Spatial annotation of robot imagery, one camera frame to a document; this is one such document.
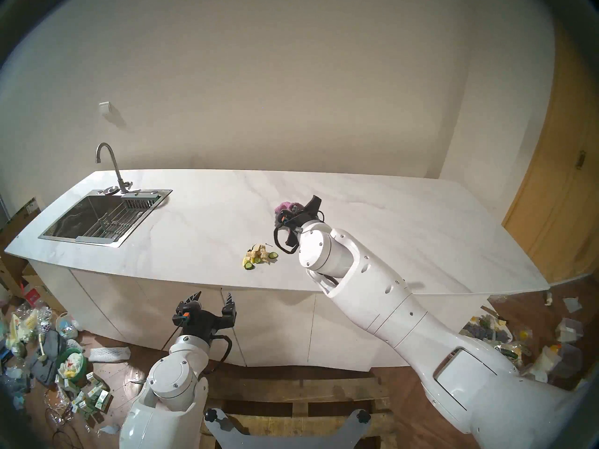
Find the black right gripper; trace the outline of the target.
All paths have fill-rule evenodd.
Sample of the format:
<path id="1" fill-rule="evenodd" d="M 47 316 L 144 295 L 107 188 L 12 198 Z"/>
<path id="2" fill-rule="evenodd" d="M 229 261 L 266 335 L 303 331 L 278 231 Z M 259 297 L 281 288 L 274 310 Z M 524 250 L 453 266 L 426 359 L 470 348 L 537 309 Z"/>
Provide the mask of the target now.
<path id="1" fill-rule="evenodd" d="M 298 236 L 306 223 L 311 221 L 323 221 L 319 218 L 322 200 L 313 196 L 306 205 L 297 202 L 281 203 L 281 231 L 287 230 L 288 236 L 281 247 L 299 247 Z"/>

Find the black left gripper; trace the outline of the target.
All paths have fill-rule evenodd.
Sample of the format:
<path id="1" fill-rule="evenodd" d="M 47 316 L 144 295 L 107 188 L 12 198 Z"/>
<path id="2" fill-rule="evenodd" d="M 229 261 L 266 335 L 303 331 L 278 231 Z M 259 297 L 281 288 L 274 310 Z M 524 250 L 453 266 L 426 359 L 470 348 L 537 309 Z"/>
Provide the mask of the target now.
<path id="1" fill-rule="evenodd" d="M 178 342 L 197 342 L 211 345 L 213 340 L 225 340 L 232 345 L 226 335 L 217 335 L 219 330 L 230 329 L 235 325 L 235 302 L 231 292 L 226 292 L 225 304 L 220 316 L 204 310 L 199 302 L 201 291 L 196 292 L 180 302 L 172 316 L 172 322 L 181 328 L 182 340 Z"/>

